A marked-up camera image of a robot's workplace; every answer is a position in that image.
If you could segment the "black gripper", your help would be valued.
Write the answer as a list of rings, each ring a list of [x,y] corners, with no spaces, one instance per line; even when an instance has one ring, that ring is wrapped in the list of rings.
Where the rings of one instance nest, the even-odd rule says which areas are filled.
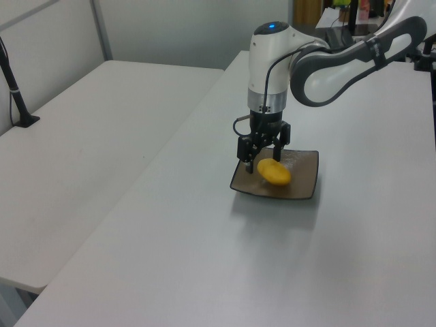
[[[282,122],[283,114],[261,113],[250,111],[251,133],[248,136],[239,136],[237,144],[237,157],[245,164],[249,174],[254,170],[254,159],[262,150],[262,145],[273,144],[272,158],[280,162],[281,152],[285,145],[290,143],[291,126]]]

